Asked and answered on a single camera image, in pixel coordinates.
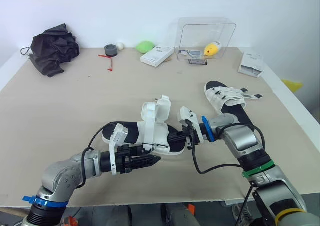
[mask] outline green cable tie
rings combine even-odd
[[[248,178],[251,175],[254,175],[258,172],[264,171],[264,170],[272,167],[274,164],[275,164],[275,162],[271,159],[269,162],[265,163],[264,165],[261,165],[260,167],[256,167],[256,168],[249,170],[249,171],[244,171],[242,173],[242,175],[243,175],[243,177]]]

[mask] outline slipper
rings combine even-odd
[[[165,121],[169,117],[171,101],[168,96],[162,95],[157,102],[143,104],[141,122],[111,122],[104,129],[102,139],[109,143],[117,123],[129,130],[124,144],[143,145],[146,152],[155,152],[164,155],[177,155],[184,151],[184,142],[168,143],[168,135],[178,132],[167,125]]]
[[[204,86],[204,93],[219,114],[230,113],[237,116],[239,122],[253,125],[244,108],[245,98],[259,99],[260,94],[251,95],[246,88],[227,87],[218,81],[209,81]]]

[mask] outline white ball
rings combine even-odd
[[[122,42],[117,42],[116,47],[118,48],[118,50],[122,50],[125,46]]]

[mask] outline white package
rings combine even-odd
[[[263,56],[254,51],[245,51],[238,72],[253,77],[260,77],[264,71]]]
[[[174,47],[157,45],[150,51],[145,53],[143,56],[141,56],[140,61],[147,63],[151,66],[157,67],[158,65],[160,65],[161,62],[163,62],[165,59],[171,56],[174,50]]]

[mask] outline blue cable tie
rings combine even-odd
[[[51,201],[47,201],[44,200],[42,198],[39,198],[37,196],[24,196],[22,198],[23,201],[27,201],[29,203],[36,203],[36,204],[40,204],[42,206],[47,206],[47,207],[66,207],[69,203],[69,201],[67,202],[51,202]]]
[[[202,122],[204,123],[205,128],[207,130],[207,133],[209,135],[209,141],[210,142],[214,142],[215,141],[214,134],[212,133],[212,130],[211,130],[210,126],[209,126],[208,120],[207,120],[207,118],[205,116],[202,116]]]

